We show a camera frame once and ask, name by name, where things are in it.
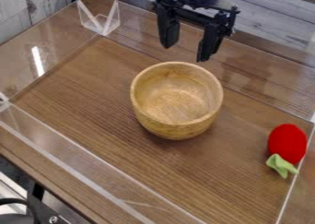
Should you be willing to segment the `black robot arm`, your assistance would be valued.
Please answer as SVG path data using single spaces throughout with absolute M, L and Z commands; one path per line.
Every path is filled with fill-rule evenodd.
M 197 60 L 206 62 L 217 54 L 222 41 L 231 36 L 241 9 L 223 0 L 155 0 L 161 43 L 173 47 L 181 37 L 181 20 L 205 29 Z

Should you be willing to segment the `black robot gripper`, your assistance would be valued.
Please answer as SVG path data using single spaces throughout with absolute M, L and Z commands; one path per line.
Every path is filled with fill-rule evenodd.
M 198 25 L 211 22 L 205 27 L 197 52 L 197 60 L 199 62 L 209 61 L 218 52 L 225 36 L 233 34 L 237 15 L 241 13 L 238 6 L 227 0 L 157 0 L 157 3 L 161 4 L 158 5 L 159 37 L 166 48 L 179 41 L 181 22 L 178 16 Z

